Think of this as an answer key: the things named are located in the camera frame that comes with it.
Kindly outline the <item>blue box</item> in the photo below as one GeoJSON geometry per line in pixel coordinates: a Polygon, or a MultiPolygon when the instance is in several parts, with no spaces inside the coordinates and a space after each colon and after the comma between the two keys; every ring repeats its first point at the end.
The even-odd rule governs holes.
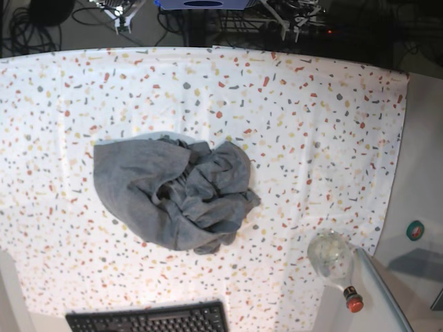
{"type": "Polygon", "coordinates": [[[254,6],[254,0],[158,0],[154,4],[164,10],[244,10],[254,6]]]}

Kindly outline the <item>terrazzo patterned tablecloth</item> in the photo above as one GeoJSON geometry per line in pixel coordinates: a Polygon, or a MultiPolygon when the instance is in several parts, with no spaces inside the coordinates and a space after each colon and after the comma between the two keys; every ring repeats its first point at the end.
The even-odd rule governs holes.
{"type": "Polygon", "coordinates": [[[319,228],[374,252],[408,77],[334,59],[229,48],[74,50],[1,60],[1,249],[27,307],[124,310],[221,299],[232,331],[308,331],[319,228]],[[139,239],[93,186],[93,148],[165,133],[251,160],[261,204],[213,255],[139,239]]]}

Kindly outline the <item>green tape roll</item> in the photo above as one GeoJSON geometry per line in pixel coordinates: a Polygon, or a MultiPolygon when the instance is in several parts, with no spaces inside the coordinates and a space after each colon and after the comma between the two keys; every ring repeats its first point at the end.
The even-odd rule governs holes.
{"type": "Polygon", "coordinates": [[[406,229],[406,236],[411,241],[418,241],[424,235],[425,227],[421,221],[413,221],[406,229]]]}

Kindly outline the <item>black keyboard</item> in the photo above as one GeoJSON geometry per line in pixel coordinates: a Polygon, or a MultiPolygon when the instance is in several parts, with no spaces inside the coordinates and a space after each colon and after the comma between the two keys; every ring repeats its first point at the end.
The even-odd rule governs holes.
{"type": "Polygon", "coordinates": [[[224,306],[220,301],[186,304],[133,311],[68,313],[72,331],[228,331],[224,306]]]}

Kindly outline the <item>grey laptop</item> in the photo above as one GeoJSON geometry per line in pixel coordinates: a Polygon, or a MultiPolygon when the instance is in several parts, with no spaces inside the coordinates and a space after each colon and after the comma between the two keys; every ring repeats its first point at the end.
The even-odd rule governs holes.
{"type": "Polygon", "coordinates": [[[442,330],[442,312],[432,311],[410,285],[365,250],[359,248],[355,253],[370,331],[442,330]]]}

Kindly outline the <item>grey t-shirt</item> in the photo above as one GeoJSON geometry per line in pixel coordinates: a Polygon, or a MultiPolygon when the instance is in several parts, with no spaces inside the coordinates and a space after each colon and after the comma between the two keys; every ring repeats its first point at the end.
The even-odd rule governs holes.
{"type": "Polygon", "coordinates": [[[96,145],[93,182],[106,209],[143,241],[169,250],[215,253],[232,244],[260,204],[251,162],[226,141],[168,137],[96,145]]]}

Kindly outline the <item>clear bottle with red cap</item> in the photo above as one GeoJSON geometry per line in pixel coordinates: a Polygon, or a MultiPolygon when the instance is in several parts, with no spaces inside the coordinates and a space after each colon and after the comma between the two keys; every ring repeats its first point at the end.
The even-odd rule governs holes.
{"type": "Polygon", "coordinates": [[[363,309],[363,298],[352,282],[354,251],[339,233],[326,229],[316,232],[309,242],[307,257],[325,284],[341,291],[351,313],[363,309]]]}

